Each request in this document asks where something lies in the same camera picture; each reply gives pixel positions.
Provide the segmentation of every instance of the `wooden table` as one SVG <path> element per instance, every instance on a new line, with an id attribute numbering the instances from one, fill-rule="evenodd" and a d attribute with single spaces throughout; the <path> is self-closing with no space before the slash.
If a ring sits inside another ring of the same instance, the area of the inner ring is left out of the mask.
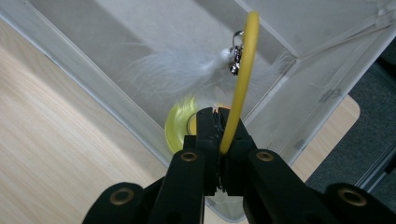
<path id="1" fill-rule="evenodd" d="M 293 169 L 306 180 L 359 116 L 347 97 Z M 107 187 L 165 174 L 123 126 L 0 21 L 0 223 L 79 223 Z M 222 223 L 206 208 L 205 223 Z"/>

